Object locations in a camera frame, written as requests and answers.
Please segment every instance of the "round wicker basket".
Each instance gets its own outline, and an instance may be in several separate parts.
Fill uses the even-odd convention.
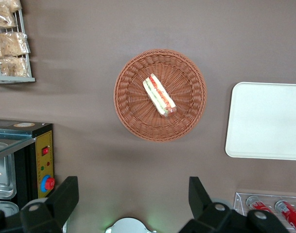
[[[142,82],[154,73],[177,106],[162,117]],[[206,105],[206,85],[199,68],[173,50],[148,50],[131,59],[120,72],[114,105],[122,124],[134,135],[154,142],[168,142],[190,132]]]

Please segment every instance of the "wire rack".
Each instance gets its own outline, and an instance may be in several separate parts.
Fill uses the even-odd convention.
[[[13,15],[14,15],[14,18],[17,22],[17,27],[0,29],[0,33],[21,32],[21,33],[26,34],[25,28],[24,28],[24,23],[23,23],[23,18],[22,18],[22,11],[18,10],[16,12],[14,12]],[[28,69],[27,70],[28,77],[5,76],[5,75],[2,75],[1,70],[0,70],[0,84],[35,82],[35,78],[33,78],[32,74],[31,74],[29,55],[25,54],[25,55],[21,55],[20,57],[24,57],[26,59],[27,69]]]

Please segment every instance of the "control panel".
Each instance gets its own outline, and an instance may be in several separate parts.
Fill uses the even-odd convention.
[[[55,185],[52,156],[52,131],[48,131],[36,138],[35,150],[38,198],[44,198]]]

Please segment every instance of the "sandwich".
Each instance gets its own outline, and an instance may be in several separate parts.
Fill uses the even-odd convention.
[[[174,101],[154,74],[151,74],[142,83],[157,111],[163,117],[169,117],[176,112]]]

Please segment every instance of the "red button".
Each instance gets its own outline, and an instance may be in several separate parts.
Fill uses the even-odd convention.
[[[43,149],[42,149],[42,156],[43,155],[46,155],[46,154],[48,154],[49,153],[49,147],[44,147]]]
[[[45,189],[52,190],[55,186],[55,179],[52,177],[49,177],[45,182]]]

